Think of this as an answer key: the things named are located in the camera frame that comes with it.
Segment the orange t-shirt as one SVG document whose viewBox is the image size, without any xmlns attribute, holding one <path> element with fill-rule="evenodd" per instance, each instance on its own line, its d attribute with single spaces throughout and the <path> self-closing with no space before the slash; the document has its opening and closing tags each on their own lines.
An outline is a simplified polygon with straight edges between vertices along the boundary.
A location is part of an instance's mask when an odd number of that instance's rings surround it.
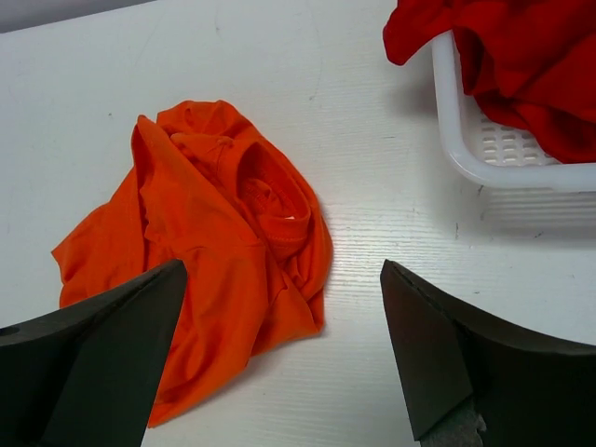
<svg viewBox="0 0 596 447">
<path fill-rule="evenodd" d="M 150 427 L 186 413 L 250 359 L 317 335 L 332 239 L 290 160 L 233 105 L 185 101 L 140 115 L 133 165 L 52 252 L 61 306 L 171 259 L 187 286 Z"/>
</svg>

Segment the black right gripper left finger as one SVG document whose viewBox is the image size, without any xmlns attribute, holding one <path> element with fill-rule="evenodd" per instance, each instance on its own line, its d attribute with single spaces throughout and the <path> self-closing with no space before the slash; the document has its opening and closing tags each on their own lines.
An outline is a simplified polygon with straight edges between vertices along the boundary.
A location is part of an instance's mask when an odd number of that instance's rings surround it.
<svg viewBox="0 0 596 447">
<path fill-rule="evenodd" d="M 3 328 L 2 445 L 141 445 L 186 281 L 172 260 Z"/>
</svg>

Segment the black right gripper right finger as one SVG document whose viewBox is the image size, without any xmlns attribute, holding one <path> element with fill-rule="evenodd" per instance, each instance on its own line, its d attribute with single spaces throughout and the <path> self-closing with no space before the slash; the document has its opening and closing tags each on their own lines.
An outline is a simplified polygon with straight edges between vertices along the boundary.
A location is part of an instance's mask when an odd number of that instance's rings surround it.
<svg viewBox="0 0 596 447">
<path fill-rule="evenodd" d="M 595 348 L 498 318 L 400 264 L 381 272 L 413 437 L 423 446 L 591 446 Z"/>
</svg>

